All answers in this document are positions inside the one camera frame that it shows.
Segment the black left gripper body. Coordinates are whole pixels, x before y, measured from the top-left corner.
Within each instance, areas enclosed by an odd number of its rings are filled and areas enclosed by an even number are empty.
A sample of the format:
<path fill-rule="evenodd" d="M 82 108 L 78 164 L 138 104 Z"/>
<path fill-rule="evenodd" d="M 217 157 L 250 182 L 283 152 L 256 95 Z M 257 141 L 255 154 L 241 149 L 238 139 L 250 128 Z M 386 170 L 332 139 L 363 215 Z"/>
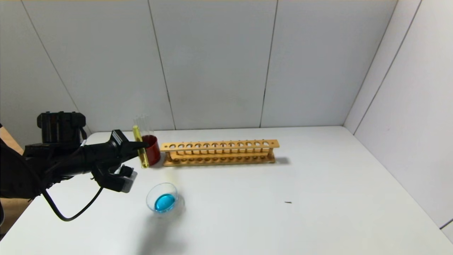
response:
<path fill-rule="evenodd" d="M 118 166 L 131 159 L 129 143 L 123 132 L 113 130 L 106 142 L 84 146 L 84 163 L 106 168 Z"/>

